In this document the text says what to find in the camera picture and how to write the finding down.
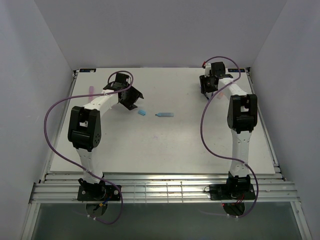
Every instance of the blue marker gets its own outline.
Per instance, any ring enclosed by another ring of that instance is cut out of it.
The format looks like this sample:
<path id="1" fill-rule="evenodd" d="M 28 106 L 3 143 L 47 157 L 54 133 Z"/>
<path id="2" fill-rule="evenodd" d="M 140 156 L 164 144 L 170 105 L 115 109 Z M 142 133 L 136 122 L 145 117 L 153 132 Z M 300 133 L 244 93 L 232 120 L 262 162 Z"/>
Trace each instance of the blue marker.
<path id="1" fill-rule="evenodd" d="M 144 116 L 144 115 L 146 115 L 147 113 L 146 113 L 146 111 L 140 109 L 140 110 L 138 111 L 138 114 Z"/>
<path id="2" fill-rule="evenodd" d="M 158 117 L 173 117 L 174 113 L 173 112 L 159 112 L 156 114 Z"/>

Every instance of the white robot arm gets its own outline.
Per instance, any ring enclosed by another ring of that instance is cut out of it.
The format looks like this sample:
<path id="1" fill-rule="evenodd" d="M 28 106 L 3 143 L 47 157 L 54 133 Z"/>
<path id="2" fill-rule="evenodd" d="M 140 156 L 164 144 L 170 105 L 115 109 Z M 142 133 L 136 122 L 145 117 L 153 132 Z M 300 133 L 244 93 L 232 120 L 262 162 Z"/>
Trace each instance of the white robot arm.
<path id="1" fill-rule="evenodd" d="M 234 79 L 226 74 L 223 62 L 206 63 L 204 75 L 199 77 L 201 93 L 212 93 L 231 83 Z M 248 163 L 250 137 L 258 122 L 258 100 L 255 94 L 248 94 L 236 83 L 226 87 L 222 93 L 229 99 L 227 124 L 232 134 L 232 157 L 244 161 L 232 161 L 226 184 L 210 186 L 211 199 L 223 200 L 244 195 L 254 199 L 250 183 Z"/>
<path id="2" fill-rule="evenodd" d="M 114 92 L 113 90 L 103 90 L 102 93 L 111 93 Z M 113 105 L 116 105 L 119 102 L 117 94 L 111 95 L 104 95 L 99 96 L 89 102 L 88 104 L 84 105 L 83 108 L 85 110 L 97 110 L 100 112 L 100 118 L 109 110 Z M 83 127 L 88 127 L 88 122 L 85 121 L 83 124 L 80 123 Z M 95 141 L 100 141 L 101 134 L 97 134 L 95 137 Z M 102 178 L 103 173 L 99 166 L 99 161 L 96 158 L 96 151 L 97 148 L 94 147 L 91 151 L 84 148 L 76 148 L 77 153 L 79 154 L 81 165 L 84 166 L 88 171 L 97 175 L 98 177 Z M 83 180 L 89 184 L 98 184 L 100 182 L 99 179 L 91 176 L 88 172 L 83 172 Z"/>
<path id="3" fill-rule="evenodd" d="M 222 78 L 219 80 L 218 89 L 221 89 L 225 85 L 232 82 L 232 78 Z M 236 83 L 231 84 L 225 88 L 222 93 L 230 99 L 231 96 L 247 96 L 248 93 L 243 91 Z M 244 106 L 241 106 L 241 112 L 246 112 Z M 249 156 L 249 142 L 252 131 L 241 131 L 237 133 L 235 130 L 231 129 L 232 134 L 232 157 L 235 159 L 240 159 L 246 164 L 248 163 Z M 246 177 L 249 174 L 248 168 L 238 161 L 232 161 L 229 172 L 232 176 Z"/>
<path id="4" fill-rule="evenodd" d="M 74 106 L 71 110 L 68 140 L 72 142 L 79 154 L 81 165 L 100 178 L 104 175 L 96 156 L 96 148 L 102 137 L 101 117 L 117 103 L 121 103 L 128 110 L 135 109 L 137 106 L 134 103 L 137 99 L 144 98 L 142 93 L 133 86 L 121 93 L 109 94 L 127 88 L 128 79 L 128 75 L 117 73 L 115 81 L 103 88 L 103 96 L 95 98 L 84 106 Z M 91 176 L 87 171 L 84 171 L 83 178 L 78 180 L 80 188 L 77 199 L 79 201 L 99 200 L 108 193 L 108 188 L 111 191 L 112 186 L 106 186 L 104 181 Z"/>

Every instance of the black bracket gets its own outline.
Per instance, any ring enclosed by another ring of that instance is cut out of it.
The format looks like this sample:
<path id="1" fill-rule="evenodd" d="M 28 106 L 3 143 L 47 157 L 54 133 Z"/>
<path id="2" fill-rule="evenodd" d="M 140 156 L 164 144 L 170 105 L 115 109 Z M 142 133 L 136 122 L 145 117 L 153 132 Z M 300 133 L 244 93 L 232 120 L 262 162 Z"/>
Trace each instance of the black bracket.
<path id="1" fill-rule="evenodd" d="M 209 76 L 201 75 L 200 85 L 201 93 L 213 93 L 218 90 L 219 79 L 233 78 L 232 75 L 226 74 L 226 67 L 222 61 L 211 63 Z"/>
<path id="2" fill-rule="evenodd" d="M 255 94 L 230 97 L 227 123 L 230 129 L 240 134 L 242 131 L 252 132 L 258 122 L 258 98 Z"/>
<path id="3" fill-rule="evenodd" d="M 211 200 L 235 200 L 243 195 L 244 200 L 254 200 L 256 198 L 254 186 L 250 183 L 250 176 L 232 176 L 229 172 L 226 184 L 209 185 Z"/>
<path id="4" fill-rule="evenodd" d="M 224 211 L 232 216 L 241 216 L 246 210 L 244 203 L 223 203 L 222 206 Z"/>
<path id="5" fill-rule="evenodd" d="M 76 149 L 86 149 L 91 152 L 96 148 L 101 140 L 100 111 L 74 106 L 70 115 L 68 140 Z"/>
<path id="6" fill-rule="evenodd" d="M 98 183 L 87 183 L 82 178 L 79 180 L 80 186 L 78 190 L 77 200 L 82 202 L 87 201 L 104 201 L 109 198 L 108 201 L 119 201 L 120 193 L 112 185 L 106 185 L 104 181 Z"/>
<path id="7" fill-rule="evenodd" d="M 114 90 L 119 91 L 121 89 L 127 88 L 130 84 L 128 83 L 129 75 L 123 73 L 117 73 L 115 75 L 115 80 L 110 82 L 105 86 L 104 90 Z M 144 96 L 136 88 L 131 86 L 128 90 L 118 93 L 119 103 L 125 106 L 128 110 L 137 108 L 134 103 L 138 98 L 144 99 Z"/>

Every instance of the pink marker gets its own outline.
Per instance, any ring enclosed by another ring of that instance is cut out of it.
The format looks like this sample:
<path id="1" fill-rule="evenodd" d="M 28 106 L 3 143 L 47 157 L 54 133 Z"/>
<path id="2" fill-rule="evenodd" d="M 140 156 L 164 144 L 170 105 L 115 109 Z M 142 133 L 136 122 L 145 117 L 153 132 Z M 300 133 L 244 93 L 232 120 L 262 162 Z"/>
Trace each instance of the pink marker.
<path id="1" fill-rule="evenodd" d="M 90 86 L 90 87 L 89 87 L 89 94 L 94 94 L 94 92 L 95 92 L 94 86 Z M 94 99 L 94 97 L 93 97 L 93 96 L 90 96 L 90 97 L 89 97 L 89 103 L 90 103 L 93 99 Z"/>

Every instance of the gray wall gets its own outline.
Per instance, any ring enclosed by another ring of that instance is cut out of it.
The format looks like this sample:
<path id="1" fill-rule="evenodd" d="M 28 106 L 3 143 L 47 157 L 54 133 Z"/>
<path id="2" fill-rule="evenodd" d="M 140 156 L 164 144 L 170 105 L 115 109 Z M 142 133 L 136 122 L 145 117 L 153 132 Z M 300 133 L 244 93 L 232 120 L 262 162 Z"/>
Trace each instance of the gray wall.
<path id="1" fill-rule="evenodd" d="M 252 66 L 254 89 L 284 176 L 320 239 L 320 1 L 289 0 Z"/>
<path id="2" fill-rule="evenodd" d="M 33 0 L 0 1 L 0 239 L 18 239 L 48 147 L 44 115 L 72 71 Z M 59 107 L 49 129 L 56 129 Z"/>
<path id="3" fill-rule="evenodd" d="M 35 0 L 73 70 L 251 66 L 286 0 Z"/>

